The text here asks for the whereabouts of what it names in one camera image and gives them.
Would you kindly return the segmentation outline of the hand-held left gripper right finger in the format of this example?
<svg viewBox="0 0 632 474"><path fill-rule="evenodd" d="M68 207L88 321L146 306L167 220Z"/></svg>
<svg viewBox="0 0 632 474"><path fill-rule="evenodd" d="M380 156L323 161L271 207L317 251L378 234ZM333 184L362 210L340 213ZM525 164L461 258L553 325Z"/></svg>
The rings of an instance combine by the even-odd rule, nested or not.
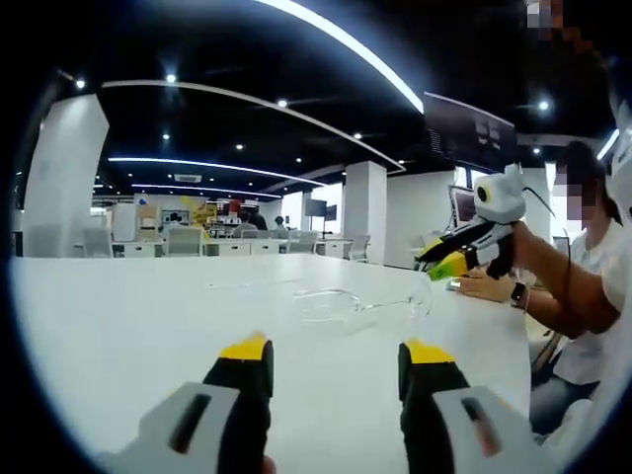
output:
<svg viewBox="0 0 632 474"><path fill-rule="evenodd" d="M399 345L400 427L410 473L554 473L528 420L454 358L417 339Z"/></svg>

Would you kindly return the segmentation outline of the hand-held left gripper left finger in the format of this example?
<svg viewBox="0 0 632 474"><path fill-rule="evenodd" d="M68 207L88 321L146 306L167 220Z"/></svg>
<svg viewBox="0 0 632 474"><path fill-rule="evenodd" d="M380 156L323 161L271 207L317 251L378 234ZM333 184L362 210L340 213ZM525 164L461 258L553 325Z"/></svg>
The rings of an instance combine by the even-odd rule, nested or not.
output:
<svg viewBox="0 0 632 474"><path fill-rule="evenodd" d="M97 462L105 473L262 473L274 346L262 333L224 349L201 382L149 410L136 438Z"/></svg>

